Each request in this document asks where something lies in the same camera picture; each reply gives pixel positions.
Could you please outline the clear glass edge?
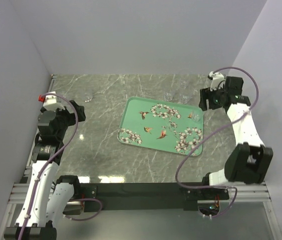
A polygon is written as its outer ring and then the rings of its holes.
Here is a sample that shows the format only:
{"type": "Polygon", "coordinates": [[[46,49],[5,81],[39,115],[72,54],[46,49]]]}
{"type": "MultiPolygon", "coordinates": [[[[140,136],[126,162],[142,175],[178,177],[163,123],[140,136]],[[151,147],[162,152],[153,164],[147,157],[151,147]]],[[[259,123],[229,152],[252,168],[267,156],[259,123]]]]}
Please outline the clear glass edge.
{"type": "Polygon", "coordinates": [[[191,112],[191,120],[198,123],[201,121],[202,112],[200,110],[193,110],[191,112]]]}

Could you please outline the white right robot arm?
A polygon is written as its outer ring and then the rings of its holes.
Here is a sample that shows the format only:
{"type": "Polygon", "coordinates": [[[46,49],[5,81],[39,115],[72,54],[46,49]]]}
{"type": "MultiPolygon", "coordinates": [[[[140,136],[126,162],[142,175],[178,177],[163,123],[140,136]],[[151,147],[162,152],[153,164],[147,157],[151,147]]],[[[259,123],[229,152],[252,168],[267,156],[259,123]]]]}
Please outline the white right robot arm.
{"type": "Polygon", "coordinates": [[[251,102],[242,94],[241,77],[209,73],[211,86],[200,90],[199,107],[206,111],[223,108],[231,121],[236,147],[223,169],[209,173],[209,182],[201,186],[201,195],[207,200],[218,194],[217,186],[234,182],[261,184],[273,158],[272,148],[266,147],[256,130],[250,111],[251,102]]]}

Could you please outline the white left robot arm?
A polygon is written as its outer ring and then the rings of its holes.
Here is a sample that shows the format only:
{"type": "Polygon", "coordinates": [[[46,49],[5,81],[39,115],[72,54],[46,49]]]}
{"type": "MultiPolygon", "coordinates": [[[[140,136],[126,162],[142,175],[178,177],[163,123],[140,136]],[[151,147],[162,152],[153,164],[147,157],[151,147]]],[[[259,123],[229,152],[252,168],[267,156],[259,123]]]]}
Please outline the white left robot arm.
{"type": "Polygon", "coordinates": [[[14,226],[4,231],[6,240],[56,239],[56,227],[67,202],[81,196],[78,177],[63,176],[54,181],[66,146],[63,139],[68,127],[77,128],[79,122],[86,119],[83,106],[74,100],[68,103],[73,112],[51,97],[43,100],[31,156],[29,187],[14,226]]]}

